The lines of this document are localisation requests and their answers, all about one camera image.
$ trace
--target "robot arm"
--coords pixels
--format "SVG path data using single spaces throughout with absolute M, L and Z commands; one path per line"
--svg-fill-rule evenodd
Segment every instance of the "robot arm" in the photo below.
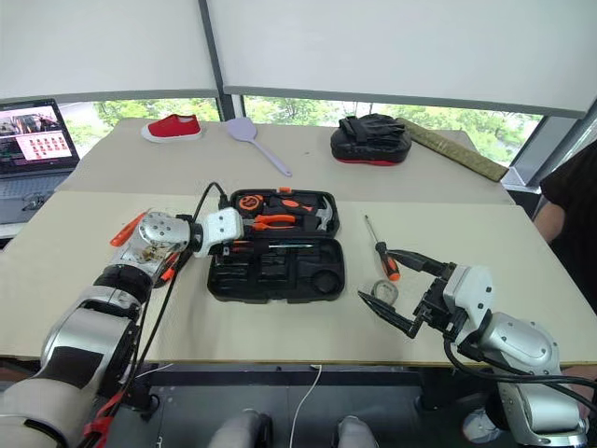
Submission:
M 560 352 L 553 338 L 535 322 L 492 313 L 493 282 L 487 268 L 441 263 L 416 252 L 390 250 L 415 271 L 436 277 L 417 305 L 415 319 L 387 303 L 358 294 L 379 317 L 415 338 L 421 325 L 443 333 L 446 344 L 475 360 L 493 360 L 518 371 L 560 375 Z M 494 369 L 495 373 L 508 371 Z M 576 402 L 541 384 L 498 383 L 508 425 L 515 440 L 532 446 L 582 446 L 586 427 Z
M 0 446 L 76 446 L 96 395 L 113 389 L 129 365 L 141 307 L 173 260 L 186 249 L 206 257 L 243 235 L 233 208 L 198 224 L 161 212 L 135 221 L 113 240 L 118 251 L 104 272 L 51 329 L 40 372 L 3 394 Z

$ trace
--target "desk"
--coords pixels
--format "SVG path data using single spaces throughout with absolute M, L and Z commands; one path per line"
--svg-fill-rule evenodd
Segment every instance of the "desk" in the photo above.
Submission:
M 34 216 L 0 258 L 0 356 L 38 357 L 51 325 L 101 273 L 108 241 L 140 211 L 190 212 L 196 196 L 62 191 Z M 363 214 L 390 248 L 442 261 L 484 264 L 493 273 L 495 311 L 535 320 L 553 334 L 566 363 L 597 363 L 597 316 L 522 209 L 500 204 L 338 202 L 347 284 L 332 302 L 224 303 L 206 289 L 209 259 L 181 272 L 148 358 L 447 365 L 439 333 L 416 340 L 375 316 L 356 295 L 382 277 Z M 215 210 L 206 202 L 203 213 Z M 411 315 L 432 281 L 406 268 L 397 309 Z M 152 326 L 164 290 L 148 312 Z
M 513 204 L 500 183 L 417 143 L 396 166 L 347 164 L 331 155 L 335 128 L 257 125 L 259 142 L 292 170 L 293 176 L 285 177 L 256 148 L 229 137 L 224 123 L 203 123 L 200 140 L 160 145 L 141 137 L 148 122 L 122 120 L 59 190 L 194 195 L 217 180 L 228 193 L 292 187 L 331 191 L 339 201 Z M 439 133 L 472 147 L 466 133 Z

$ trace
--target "laptop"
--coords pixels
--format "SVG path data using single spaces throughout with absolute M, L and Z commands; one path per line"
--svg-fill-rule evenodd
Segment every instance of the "laptop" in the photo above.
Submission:
M 56 101 L 0 104 L 0 224 L 28 221 L 78 161 Z

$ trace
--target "floor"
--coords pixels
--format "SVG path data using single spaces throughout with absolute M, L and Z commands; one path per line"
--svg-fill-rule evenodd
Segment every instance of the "floor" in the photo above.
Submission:
M 245 408 L 268 413 L 273 420 L 274 446 L 288 446 L 292 418 L 307 386 L 183 386 L 156 387 L 162 406 L 149 422 L 123 409 L 115 420 L 107 447 L 206 447 L 229 417 Z M 470 447 L 460 422 L 479 406 L 474 399 L 449 409 L 418 414 L 416 386 L 317 386 L 297 421 L 293 446 L 328 447 L 335 425 L 348 414 L 369 424 L 384 447 Z M 516 447 L 509 434 L 488 448 Z

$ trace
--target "red shoe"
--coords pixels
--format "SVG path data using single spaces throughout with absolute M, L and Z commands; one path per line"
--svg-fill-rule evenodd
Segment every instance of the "red shoe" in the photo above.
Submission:
M 155 143 L 175 140 L 196 140 L 201 135 L 201 126 L 194 115 L 176 115 L 146 124 L 141 135 Z

